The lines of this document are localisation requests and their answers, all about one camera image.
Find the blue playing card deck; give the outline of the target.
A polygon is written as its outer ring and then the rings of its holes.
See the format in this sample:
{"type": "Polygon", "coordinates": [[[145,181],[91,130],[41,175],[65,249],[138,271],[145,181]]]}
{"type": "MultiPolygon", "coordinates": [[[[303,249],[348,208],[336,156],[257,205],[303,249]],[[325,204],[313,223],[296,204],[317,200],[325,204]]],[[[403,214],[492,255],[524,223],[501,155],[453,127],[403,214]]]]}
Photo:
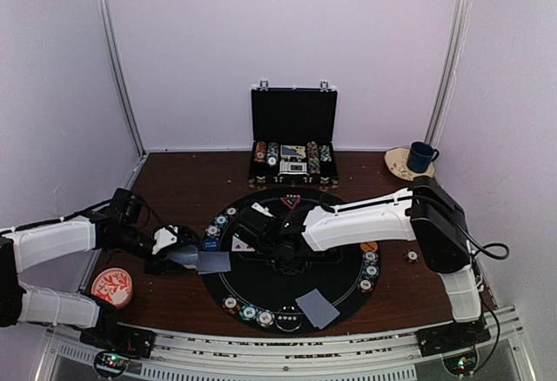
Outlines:
{"type": "Polygon", "coordinates": [[[199,250],[196,245],[171,247],[166,253],[166,258],[184,266],[186,269],[196,269],[199,260],[199,250]]]}

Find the blue small blind button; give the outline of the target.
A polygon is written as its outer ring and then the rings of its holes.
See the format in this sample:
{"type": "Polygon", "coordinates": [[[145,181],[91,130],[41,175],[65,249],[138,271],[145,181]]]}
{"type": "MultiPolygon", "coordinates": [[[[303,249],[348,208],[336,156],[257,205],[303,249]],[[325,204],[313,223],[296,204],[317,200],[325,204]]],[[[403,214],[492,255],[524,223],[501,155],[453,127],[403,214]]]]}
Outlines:
{"type": "Polygon", "coordinates": [[[219,251],[220,241],[215,237],[208,237],[203,240],[201,244],[203,251],[214,252],[219,251]]]}

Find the white blue chips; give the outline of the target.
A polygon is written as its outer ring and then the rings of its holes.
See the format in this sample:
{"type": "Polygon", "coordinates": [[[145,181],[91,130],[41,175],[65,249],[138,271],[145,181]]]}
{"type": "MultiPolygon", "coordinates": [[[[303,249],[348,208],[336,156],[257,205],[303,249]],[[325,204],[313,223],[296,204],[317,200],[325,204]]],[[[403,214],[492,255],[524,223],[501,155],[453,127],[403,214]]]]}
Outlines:
{"type": "Polygon", "coordinates": [[[215,224],[211,224],[205,229],[205,234],[207,237],[219,239],[221,228],[215,224]]]}
{"type": "Polygon", "coordinates": [[[260,311],[256,316],[256,322],[263,328],[271,327],[275,323],[275,315],[271,311],[260,311]]]}
{"type": "Polygon", "coordinates": [[[374,251],[364,252],[362,258],[366,264],[376,264],[379,260],[378,254],[374,251]]]}

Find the blue card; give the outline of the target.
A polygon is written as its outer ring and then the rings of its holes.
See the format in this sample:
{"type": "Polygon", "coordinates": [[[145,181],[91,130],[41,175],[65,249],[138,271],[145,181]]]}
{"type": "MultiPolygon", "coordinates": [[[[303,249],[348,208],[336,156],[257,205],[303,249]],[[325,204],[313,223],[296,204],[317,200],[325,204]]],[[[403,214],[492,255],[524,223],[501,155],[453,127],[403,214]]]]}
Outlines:
{"type": "Polygon", "coordinates": [[[318,301],[328,301],[321,293],[319,290],[314,289],[312,291],[309,291],[308,293],[297,297],[295,299],[296,304],[298,305],[298,307],[305,313],[306,311],[308,311],[308,306],[310,305],[310,303],[313,302],[318,302],[318,301]]]}
{"type": "Polygon", "coordinates": [[[340,311],[324,300],[310,303],[305,314],[314,327],[322,330],[340,316],[340,311]]]}
{"type": "Polygon", "coordinates": [[[230,253],[227,251],[200,251],[196,268],[200,275],[228,272],[231,270],[230,253]]]}

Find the red triangle all-in marker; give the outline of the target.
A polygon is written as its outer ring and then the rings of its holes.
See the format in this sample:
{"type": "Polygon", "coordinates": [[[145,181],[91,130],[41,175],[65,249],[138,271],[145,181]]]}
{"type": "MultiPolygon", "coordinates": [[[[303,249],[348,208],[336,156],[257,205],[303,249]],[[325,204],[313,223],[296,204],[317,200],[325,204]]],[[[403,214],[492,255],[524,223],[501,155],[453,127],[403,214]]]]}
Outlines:
{"type": "Polygon", "coordinates": [[[300,195],[286,195],[280,198],[280,201],[289,209],[294,210],[301,201],[300,195]]]}

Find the green chips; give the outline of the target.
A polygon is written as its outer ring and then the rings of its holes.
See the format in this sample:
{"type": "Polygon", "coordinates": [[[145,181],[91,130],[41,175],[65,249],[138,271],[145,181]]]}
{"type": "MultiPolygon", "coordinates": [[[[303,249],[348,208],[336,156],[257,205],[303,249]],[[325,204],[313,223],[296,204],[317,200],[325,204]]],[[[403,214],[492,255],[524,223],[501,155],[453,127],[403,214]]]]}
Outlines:
{"type": "Polygon", "coordinates": [[[258,315],[258,309],[253,305],[244,305],[240,311],[239,316],[245,321],[251,321],[255,319],[258,315]]]}
{"type": "Polygon", "coordinates": [[[364,268],[363,272],[366,275],[366,277],[371,279],[375,279],[376,277],[379,276],[379,268],[375,264],[368,264],[364,268]]]}
{"type": "Polygon", "coordinates": [[[220,214],[214,218],[214,224],[219,229],[224,229],[229,223],[229,217],[225,214],[220,214]]]}

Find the five of hearts card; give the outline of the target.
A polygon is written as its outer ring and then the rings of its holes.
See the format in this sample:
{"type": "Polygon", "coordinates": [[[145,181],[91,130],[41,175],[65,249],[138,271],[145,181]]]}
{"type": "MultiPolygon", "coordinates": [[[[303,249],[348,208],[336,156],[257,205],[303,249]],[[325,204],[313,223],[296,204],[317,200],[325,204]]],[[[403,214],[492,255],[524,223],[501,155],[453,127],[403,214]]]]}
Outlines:
{"type": "Polygon", "coordinates": [[[249,244],[243,242],[236,236],[232,237],[232,251],[233,252],[254,252],[255,249],[249,244]]]}

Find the red black chips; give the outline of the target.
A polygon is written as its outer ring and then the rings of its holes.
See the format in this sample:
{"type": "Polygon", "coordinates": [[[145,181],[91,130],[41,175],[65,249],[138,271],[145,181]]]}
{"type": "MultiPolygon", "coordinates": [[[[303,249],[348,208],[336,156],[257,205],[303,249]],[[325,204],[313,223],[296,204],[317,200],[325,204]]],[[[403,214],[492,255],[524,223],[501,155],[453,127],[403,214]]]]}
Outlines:
{"type": "Polygon", "coordinates": [[[222,301],[223,310],[231,315],[238,314],[242,309],[242,304],[234,296],[225,297],[222,301]]]}
{"type": "Polygon", "coordinates": [[[358,289],[362,293],[370,293],[374,290],[375,284],[372,280],[362,278],[359,280],[358,289]]]}
{"type": "Polygon", "coordinates": [[[236,207],[232,207],[232,206],[228,207],[225,211],[225,215],[228,218],[234,218],[237,216],[237,214],[238,214],[238,209],[236,207]]]}

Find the clear round dealer button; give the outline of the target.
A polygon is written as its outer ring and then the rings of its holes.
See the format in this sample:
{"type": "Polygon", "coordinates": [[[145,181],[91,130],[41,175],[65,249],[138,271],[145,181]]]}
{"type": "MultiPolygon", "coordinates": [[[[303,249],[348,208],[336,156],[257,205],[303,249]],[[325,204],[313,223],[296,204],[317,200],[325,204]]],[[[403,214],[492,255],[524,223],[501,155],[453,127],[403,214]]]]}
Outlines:
{"type": "Polygon", "coordinates": [[[282,306],[276,313],[275,325],[286,333],[297,331],[302,325],[303,313],[297,305],[282,306]]]}

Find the orange big blind button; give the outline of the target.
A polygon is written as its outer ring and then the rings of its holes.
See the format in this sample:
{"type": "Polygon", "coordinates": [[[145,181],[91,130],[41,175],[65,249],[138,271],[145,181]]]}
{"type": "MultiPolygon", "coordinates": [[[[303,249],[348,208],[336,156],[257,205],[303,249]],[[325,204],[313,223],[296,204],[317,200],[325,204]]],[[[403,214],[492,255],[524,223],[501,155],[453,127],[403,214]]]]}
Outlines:
{"type": "Polygon", "coordinates": [[[378,250],[379,246],[375,243],[366,243],[366,244],[361,244],[360,245],[360,249],[363,252],[368,252],[368,251],[373,251],[376,252],[378,250]]]}

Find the red black chip stack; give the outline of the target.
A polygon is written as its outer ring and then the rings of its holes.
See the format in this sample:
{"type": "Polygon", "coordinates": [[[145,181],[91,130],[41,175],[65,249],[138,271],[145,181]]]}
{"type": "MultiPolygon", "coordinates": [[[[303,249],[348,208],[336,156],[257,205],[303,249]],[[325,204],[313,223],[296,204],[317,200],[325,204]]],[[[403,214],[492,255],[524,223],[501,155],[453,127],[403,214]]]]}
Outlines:
{"type": "Polygon", "coordinates": [[[409,250],[404,254],[403,258],[408,264],[416,264],[419,261],[419,254],[417,251],[409,250]]]}

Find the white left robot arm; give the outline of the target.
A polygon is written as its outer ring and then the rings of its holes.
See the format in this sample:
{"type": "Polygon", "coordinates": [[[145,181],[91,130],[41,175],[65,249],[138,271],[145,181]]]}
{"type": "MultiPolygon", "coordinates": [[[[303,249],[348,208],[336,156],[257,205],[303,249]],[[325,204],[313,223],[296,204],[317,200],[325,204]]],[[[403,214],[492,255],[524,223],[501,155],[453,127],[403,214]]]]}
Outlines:
{"type": "Polygon", "coordinates": [[[125,341],[117,309],[92,295],[51,291],[24,284],[19,276],[36,265],[77,252],[122,251],[144,260],[151,275],[180,273],[181,254],[194,252],[198,234],[166,223],[139,195],[118,188],[109,200],[67,216],[11,227],[1,232],[1,325],[19,322],[69,325],[91,335],[107,350],[125,341]]]}

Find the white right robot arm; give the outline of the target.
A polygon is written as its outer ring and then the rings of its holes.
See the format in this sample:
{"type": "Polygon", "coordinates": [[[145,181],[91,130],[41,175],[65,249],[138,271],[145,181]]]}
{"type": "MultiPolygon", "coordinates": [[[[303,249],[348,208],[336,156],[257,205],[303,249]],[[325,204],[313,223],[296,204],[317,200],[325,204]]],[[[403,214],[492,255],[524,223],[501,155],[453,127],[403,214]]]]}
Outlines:
{"type": "Polygon", "coordinates": [[[434,179],[416,177],[405,189],[347,203],[295,207],[279,215],[254,202],[235,219],[234,237],[256,252],[291,264],[345,245],[415,241],[441,278],[454,322],[446,340],[466,346],[480,332],[480,294],[473,273],[465,213],[434,179]]]}

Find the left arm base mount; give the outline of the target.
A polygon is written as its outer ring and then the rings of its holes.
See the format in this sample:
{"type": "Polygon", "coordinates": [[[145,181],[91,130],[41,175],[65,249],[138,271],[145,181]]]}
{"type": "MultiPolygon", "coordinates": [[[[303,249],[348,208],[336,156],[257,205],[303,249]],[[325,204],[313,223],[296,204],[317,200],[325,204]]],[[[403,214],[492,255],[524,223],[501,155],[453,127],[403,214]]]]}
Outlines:
{"type": "Polygon", "coordinates": [[[122,376],[132,361],[149,358],[156,339],[154,331],[118,325],[114,333],[80,329],[79,340],[98,349],[93,369],[101,378],[122,376]]]}

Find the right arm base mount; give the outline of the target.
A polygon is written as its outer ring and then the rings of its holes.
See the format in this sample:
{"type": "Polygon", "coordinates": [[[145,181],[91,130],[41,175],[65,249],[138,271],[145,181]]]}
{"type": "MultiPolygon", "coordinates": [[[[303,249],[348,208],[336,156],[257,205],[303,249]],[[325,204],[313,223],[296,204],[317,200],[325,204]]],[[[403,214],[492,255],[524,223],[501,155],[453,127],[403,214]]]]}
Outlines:
{"type": "Polygon", "coordinates": [[[441,355],[445,369],[464,378],[472,377],[487,365],[499,344],[500,331],[483,360],[478,346],[491,339],[491,332],[482,323],[450,323],[421,329],[416,332],[416,338],[423,358],[441,355]]]}

